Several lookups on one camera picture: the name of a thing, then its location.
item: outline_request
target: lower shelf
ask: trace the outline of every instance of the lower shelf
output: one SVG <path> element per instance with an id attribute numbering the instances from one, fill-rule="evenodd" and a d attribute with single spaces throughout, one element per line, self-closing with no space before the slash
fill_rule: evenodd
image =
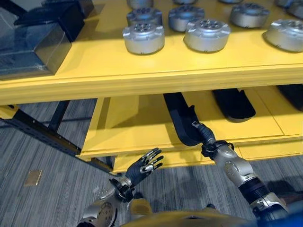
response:
<path id="1" fill-rule="evenodd" d="M 188 105 L 195 105 L 201 122 L 216 138 L 235 146 L 302 140 L 303 113 L 297 111 L 276 87 L 245 88 L 256 115 L 241 123 L 228 121 L 211 91 L 182 93 Z M 151 148 L 193 152 L 178 139 L 163 95 L 99 98 L 81 154 L 91 157 L 141 154 Z"/>
<path id="2" fill-rule="evenodd" d="M 303 155 L 302 141 L 260 144 L 255 146 L 237 146 L 235 151 L 247 160 L 261 160 L 277 157 Z M 142 154 L 118 155 L 115 159 L 113 174 L 126 172 L 128 167 L 137 161 Z M 161 168 L 210 165 L 214 162 L 201 155 L 201 150 L 184 150 L 163 152 Z"/>

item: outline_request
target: metal cylinder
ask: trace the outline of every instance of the metal cylinder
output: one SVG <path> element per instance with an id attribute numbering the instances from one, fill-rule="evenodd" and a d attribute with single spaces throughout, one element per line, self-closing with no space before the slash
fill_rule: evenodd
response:
<path id="1" fill-rule="evenodd" d="M 123 38 L 129 52 L 150 54 L 164 46 L 164 28 L 152 23 L 139 23 L 126 27 Z"/>
<path id="2" fill-rule="evenodd" d="M 153 7 L 153 0 L 127 0 L 127 5 L 132 9 Z"/>
<path id="3" fill-rule="evenodd" d="M 204 18 L 204 10 L 192 5 L 184 5 L 169 11 L 169 27 L 178 32 L 185 32 L 189 22 Z"/>
<path id="4" fill-rule="evenodd" d="M 174 3 L 176 4 L 193 4 L 197 0 L 173 0 Z"/>
<path id="5" fill-rule="evenodd" d="M 228 24 L 210 19 L 189 22 L 184 36 L 185 44 L 196 51 L 215 52 L 224 48 L 231 29 Z"/>
<path id="6" fill-rule="evenodd" d="M 236 4 L 236 3 L 240 3 L 243 0 L 219 0 L 220 2 L 224 2 L 224 3 L 229 3 L 229 4 Z"/>
<path id="7" fill-rule="evenodd" d="M 138 23 L 154 23 L 162 25 L 162 13 L 155 8 L 134 9 L 126 15 L 128 26 Z"/>
<path id="8" fill-rule="evenodd" d="M 295 0 L 287 10 L 288 13 L 303 19 L 303 0 Z"/>
<path id="9" fill-rule="evenodd" d="M 283 7 L 283 8 L 288 8 L 294 0 L 275 0 L 275 4 L 277 6 Z"/>
<path id="10" fill-rule="evenodd" d="M 265 40 L 275 47 L 303 52 L 303 22 L 299 20 L 277 20 L 263 34 Z"/>
<path id="11" fill-rule="evenodd" d="M 256 3 L 243 3 L 232 8 L 230 21 L 240 27 L 262 27 L 269 16 L 269 10 Z"/>

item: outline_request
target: carpeted floor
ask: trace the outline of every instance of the carpeted floor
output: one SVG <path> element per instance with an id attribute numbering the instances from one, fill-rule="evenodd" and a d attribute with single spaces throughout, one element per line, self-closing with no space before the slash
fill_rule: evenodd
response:
<path id="1" fill-rule="evenodd" d="M 59 133 L 82 147 L 96 100 L 71 101 Z M 21 105 L 47 124 L 57 102 Z M 303 156 L 252 162 L 276 193 L 303 191 Z M 0 123 L 0 226 L 75 227 L 109 175 Z M 23 187 L 30 170 L 43 171 Z M 223 213 L 254 219 L 241 193 L 216 166 L 159 170 L 139 184 L 154 211 L 196 210 L 213 203 Z M 116 226 L 127 220 L 126 204 Z"/>

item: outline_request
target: robot finger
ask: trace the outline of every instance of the robot finger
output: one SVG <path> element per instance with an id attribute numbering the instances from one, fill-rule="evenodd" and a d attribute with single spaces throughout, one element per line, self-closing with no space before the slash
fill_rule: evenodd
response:
<path id="1" fill-rule="evenodd" d="M 144 160 L 145 161 L 150 155 L 157 152 L 158 150 L 159 150 L 159 148 L 154 148 L 154 149 L 150 150 L 145 155 L 143 155 L 139 160 Z"/>
<path id="2" fill-rule="evenodd" d="M 156 169 L 158 169 L 159 167 L 161 167 L 162 165 L 163 165 L 163 163 L 157 164 L 157 165 L 154 167 L 154 169 L 152 170 L 152 172 L 155 171 Z"/>
<path id="3" fill-rule="evenodd" d="M 150 163 L 150 165 L 155 165 L 158 161 L 160 161 L 160 160 L 162 160 L 164 158 L 164 156 L 162 155 L 162 156 L 160 156 L 160 157 L 158 157 L 158 158 L 156 158 L 154 161 L 152 161 L 151 163 Z"/>
<path id="4" fill-rule="evenodd" d="M 161 152 L 162 150 L 156 150 L 154 153 L 152 153 L 150 156 L 147 157 L 147 162 L 149 163 L 154 157 L 156 157 Z"/>

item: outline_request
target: yellow shelf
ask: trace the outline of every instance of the yellow shelf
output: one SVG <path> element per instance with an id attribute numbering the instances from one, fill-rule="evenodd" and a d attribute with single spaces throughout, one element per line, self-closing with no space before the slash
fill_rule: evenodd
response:
<path id="1" fill-rule="evenodd" d="M 184 34 L 168 28 L 168 11 L 177 5 L 155 0 L 163 12 L 165 46 L 156 54 L 138 56 L 127 52 L 122 39 L 130 11 L 126 1 L 109 0 L 101 14 L 86 20 L 54 76 L 0 81 L 0 105 L 303 83 L 303 53 L 278 50 L 261 37 L 273 20 L 292 17 L 274 0 L 254 1 L 270 10 L 264 28 L 231 25 L 226 47 L 205 54 L 189 50 Z M 205 9 L 207 18 L 224 22 L 233 7 L 216 0 L 196 5 Z"/>
<path id="2" fill-rule="evenodd" d="M 235 147 L 235 151 L 240 157 L 247 160 L 261 160 L 268 158 L 287 157 L 295 155 L 303 155 L 302 141 L 292 141 L 285 143 L 269 143 L 262 145 L 239 146 Z M 128 167 L 137 161 L 142 154 L 118 155 L 115 159 L 114 169 L 112 173 L 126 172 Z M 201 166 L 214 164 L 208 157 L 203 157 L 201 150 L 184 150 L 163 152 L 164 159 L 161 168 Z"/>
<path id="3" fill-rule="evenodd" d="M 303 134 L 303 113 L 295 109 L 276 86 L 258 87 L 256 91 L 284 135 Z"/>
<path id="4" fill-rule="evenodd" d="M 272 116 L 262 101 L 267 99 L 265 95 L 258 95 L 253 88 L 244 90 L 256 115 L 242 123 L 225 119 L 211 91 L 184 92 L 183 95 L 188 105 L 196 106 L 199 120 L 210 127 L 217 138 L 235 145 L 302 140 L 302 133 L 283 133 L 276 116 Z M 279 104 L 288 105 L 287 101 Z M 287 111 L 285 109 L 280 114 L 288 119 L 292 115 Z M 300 129 L 300 119 L 303 119 L 303 113 L 295 120 L 296 123 L 285 125 L 286 130 Z M 180 142 L 163 95 L 99 98 L 80 157 L 141 154 L 153 147 L 163 151 L 200 149 L 199 145 L 187 147 Z"/>

